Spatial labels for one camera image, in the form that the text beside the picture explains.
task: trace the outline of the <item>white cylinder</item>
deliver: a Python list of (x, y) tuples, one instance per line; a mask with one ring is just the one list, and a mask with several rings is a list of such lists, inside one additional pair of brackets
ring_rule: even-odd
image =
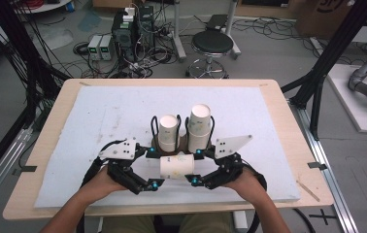
[(211, 132), (211, 109), (207, 105), (198, 104), (192, 107), (188, 129), (196, 136)]
[(183, 180), (184, 175), (193, 174), (192, 154), (160, 157), (160, 177), (163, 179)]
[(208, 145), (208, 140), (210, 137), (210, 133), (202, 135), (202, 136), (196, 136), (194, 134), (192, 134), (189, 131), (189, 143), (188, 143), (188, 150), (190, 152), (196, 152), (196, 150), (200, 149), (203, 150), (207, 147)]
[(175, 144), (178, 130), (178, 119), (173, 115), (165, 115), (159, 122), (158, 140), (164, 144)]
[[(172, 152), (172, 151), (175, 151), (175, 143), (172, 143), (172, 144), (166, 144), (166, 143), (163, 143), (162, 141), (158, 140), (158, 143), (159, 143), (159, 146), (160, 148), (165, 151), (165, 152)], [(178, 145), (177, 145), (177, 148), (180, 146), (180, 137), (178, 137)]]

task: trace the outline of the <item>forearm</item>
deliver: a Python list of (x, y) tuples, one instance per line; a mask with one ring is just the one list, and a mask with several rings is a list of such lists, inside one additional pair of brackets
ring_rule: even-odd
[(74, 232), (88, 205), (89, 203), (80, 198), (80, 196), (74, 195), (41, 232)]
[(277, 207), (266, 193), (258, 202), (254, 202), (252, 204), (258, 213), (263, 232), (290, 232)]

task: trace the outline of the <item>wooden table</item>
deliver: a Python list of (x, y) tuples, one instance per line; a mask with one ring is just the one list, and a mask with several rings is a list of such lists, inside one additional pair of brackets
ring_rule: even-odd
[[(333, 204), (331, 192), (319, 169), (310, 169), (309, 162), (314, 157), (301, 130), (287, 105), (280, 87), (273, 80), (69, 80), (59, 93), (50, 116), (26, 163), (37, 166), (34, 173), (22, 173), (4, 210), (5, 219), (34, 219), (52, 217), (57, 208), (34, 208), (43, 177), (58, 139), (70, 114), (78, 91), (83, 85), (104, 86), (253, 86), (259, 87), (272, 121), (281, 141), (286, 159), (301, 193), (296, 202), (276, 203), (279, 208), (330, 206)], [(218, 212), (253, 209), (247, 202), (214, 204), (181, 204), (127, 207), (89, 207), (87, 216), (128, 216), (149, 214), (181, 214), (196, 212)]]

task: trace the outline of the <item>cardboard box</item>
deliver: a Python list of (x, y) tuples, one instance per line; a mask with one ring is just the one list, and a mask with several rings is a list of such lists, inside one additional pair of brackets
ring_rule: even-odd
[(331, 39), (352, 5), (350, 0), (307, 0), (295, 23), (299, 35)]
[(287, 7), (268, 7), (242, 4), (239, 1), (236, 16), (242, 17), (277, 17), (297, 19), (298, 13), (306, 0), (289, 0)]

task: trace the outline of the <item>chair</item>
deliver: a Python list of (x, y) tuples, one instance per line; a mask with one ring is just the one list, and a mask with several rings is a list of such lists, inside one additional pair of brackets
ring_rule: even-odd
[(193, 36), (192, 47), (199, 54), (205, 55), (204, 59), (195, 60), (186, 70), (186, 76), (195, 79), (209, 76), (212, 79), (228, 79), (223, 66), (213, 58), (227, 55), (234, 46), (232, 39), (218, 31), (207, 30)]

